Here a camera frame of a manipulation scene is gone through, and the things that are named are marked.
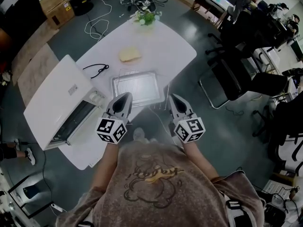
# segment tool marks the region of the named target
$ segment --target strap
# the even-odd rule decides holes
[[[237,200],[230,199],[221,191],[220,193],[226,202],[226,212],[230,227],[252,227],[250,216],[243,210],[241,203]]]
[[[77,227],[94,227],[94,225],[88,221],[82,221],[77,225]]]

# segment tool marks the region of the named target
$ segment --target black chair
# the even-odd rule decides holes
[[[249,72],[244,67],[240,59],[235,59],[233,55],[223,53],[208,62],[211,70],[215,74],[221,87],[223,88],[227,100],[218,106],[211,101],[206,89],[203,87],[200,77],[199,85],[203,89],[212,108],[219,109],[229,101],[234,101],[245,94],[247,91],[258,92],[269,96],[281,93],[286,84],[287,77],[268,73],[257,73],[251,79]]]
[[[225,19],[220,26],[220,31],[220,39],[214,34],[208,34],[208,36],[214,37],[222,47],[207,50],[205,53],[225,51],[243,59],[251,57],[260,72],[262,70],[253,56],[254,51],[257,48],[274,47],[277,43],[276,36],[280,33],[274,21],[258,9],[251,15],[245,11],[241,12],[235,24]],[[243,47],[235,48],[239,44],[243,44]]]
[[[213,36],[218,43],[222,44],[222,47],[206,51],[205,53],[218,52],[218,55],[210,59],[207,63],[211,66],[211,70],[221,84],[227,101],[218,106],[214,106],[207,91],[203,87],[203,76],[200,77],[198,83],[204,90],[206,97],[214,109],[222,107],[230,100],[238,99],[247,91],[275,96],[281,93],[287,84],[287,77],[262,73],[258,62],[253,57],[252,54],[255,49],[270,46],[272,43],[270,38],[267,40],[266,36],[263,36],[255,23],[255,19],[250,14],[241,12],[234,25],[229,23],[229,21],[223,24],[223,30],[220,36],[221,40],[213,34],[209,34],[210,37]],[[239,44],[243,45],[241,49],[238,49]],[[253,80],[241,62],[242,58],[250,57],[253,58],[261,72],[258,73]]]
[[[303,133],[302,109],[303,93],[300,93],[289,103],[279,103],[273,115],[270,114],[268,106],[265,106],[266,115],[254,111],[253,114],[259,114],[265,124],[258,132],[253,133],[253,136],[259,136],[267,131],[271,134],[272,143],[274,141],[276,145],[283,145],[287,135],[297,140],[298,135]]]

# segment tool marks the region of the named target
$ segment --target shoe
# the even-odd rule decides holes
[[[36,159],[35,159],[35,157],[33,155],[32,150],[30,148],[27,148],[26,152],[27,152],[27,158],[30,160],[30,163],[32,165],[36,164]]]
[[[133,139],[134,141],[139,141],[143,144],[149,143],[149,141],[145,138],[145,133],[142,128],[137,128],[134,130]]]
[[[15,139],[14,142],[16,143],[15,149],[19,151],[20,150],[19,140]]]
[[[157,139],[155,139],[155,138],[151,138],[151,139],[150,139],[150,143],[158,143],[158,141],[157,141]]]

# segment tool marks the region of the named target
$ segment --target concrete floor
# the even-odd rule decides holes
[[[91,18],[96,17],[97,14],[104,14],[105,9],[101,1],[93,1],[95,8],[89,13]],[[118,1],[106,0],[113,5],[113,12],[109,16],[111,22],[108,32],[125,22],[128,16],[126,8],[120,6]],[[269,98],[263,96],[258,101],[252,101],[259,94],[249,92],[226,105],[229,110],[243,111],[242,116],[233,115],[232,112],[227,111],[225,106],[219,110],[212,109],[197,81],[199,75],[207,70],[206,62],[211,57],[206,56],[204,51],[215,46],[207,34],[217,33],[216,30],[209,22],[176,0],[169,0],[162,11],[163,23],[185,38],[198,54],[171,82],[169,91],[188,100],[197,115],[202,118],[206,134],[197,142],[199,149],[220,175],[228,175],[241,166],[252,183],[263,187],[272,173],[274,164],[267,158],[267,146],[262,143],[262,138],[252,137],[253,131],[259,127],[260,119],[252,116],[251,112],[253,110],[262,111]],[[125,13],[125,18],[119,17],[122,13]],[[87,21],[88,18],[85,15],[76,17],[60,29],[60,32],[50,41],[49,45],[59,60],[66,54],[77,60],[95,44],[95,41],[83,32]],[[104,25],[99,25],[97,30],[104,30]],[[224,93],[217,85],[215,78],[209,76],[203,81],[203,84],[207,87],[215,103],[224,99]],[[8,86],[1,107],[3,108],[0,111],[2,140],[12,141],[14,138],[19,138],[21,141],[34,143],[35,138],[23,116],[25,106],[18,87],[13,87],[12,84]],[[168,125],[171,120],[168,111],[157,110],[156,113],[164,125]],[[132,123],[126,139],[131,139],[136,127],[142,127],[148,139],[156,138],[161,142],[171,142],[160,121],[148,109],[143,110]],[[29,174],[36,179],[42,179],[44,153],[36,144],[31,144],[30,147],[37,160],[35,166],[31,166],[26,159],[4,160],[1,163],[1,168],[9,184],[13,185]],[[70,210],[76,205],[79,197],[89,189],[95,169],[88,167],[83,171],[78,170],[57,148],[48,150],[45,154],[47,158],[45,178],[52,189],[53,201],[62,208]],[[34,211],[38,205],[41,206],[43,203],[28,204],[27,209]],[[55,215],[48,208],[38,214],[35,220],[41,226],[53,226]]]

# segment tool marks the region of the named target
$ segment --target white cable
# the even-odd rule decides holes
[[[161,120],[161,118],[148,106],[148,109],[154,114],[154,115],[156,115],[157,116],[157,118],[160,120],[160,122],[161,122],[161,124],[162,124],[162,126],[163,126],[163,129],[165,130],[165,132],[167,133],[167,135],[172,139],[172,141],[174,142],[174,144],[176,145],[176,143],[175,143],[175,141],[174,141],[174,139],[172,138],[172,136],[170,135],[170,133],[168,133],[167,132],[167,130],[166,130],[166,128],[165,128],[165,126],[164,126],[164,124],[163,124],[163,122],[162,122],[162,120]]]
[[[52,206],[49,206],[49,207],[51,208],[51,211],[53,212],[53,214],[58,217],[58,215],[56,215],[55,212],[53,211]]]
[[[112,8],[113,8],[111,5],[106,4],[103,0],[101,0],[101,1],[104,3],[104,5],[110,6],[110,11],[109,11],[108,13],[106,13],[106,14],[100,16],[100,17],[97,17],[97,18],[95,18],[95,19],[89,21],[89,22],[85,25],[85,28],[84,28],[84,32],[85,32],[86,34],[90,35],[90,37],[92,37],[93,39],[98,40],[98,42],[102,39],[102,36],[103,36],[103,34],[107,31],[108,25],[109,25],[109,21],[108,21],[108,20],[106,20],[106,19],[99,19],[99,18],[104,17],[104,16],[110,14],[111,11],[112,11]],[[97,19],[99,19],[99,20],[98,20],[96,23],[94,23],[94,24],[90,27],[89,32],[87,32],[87,31],[86,31],[87,25],[88,25],[90,22],[95,21],[95,20],[97,20]],[[101,35],[98,34],[98,33],[94,33],[94,32],[91,31],[91,29],[93,28],[93,26],[95,26],[99,21],[106,21],[106,22],[107,22],[106,30],[105,30]]]

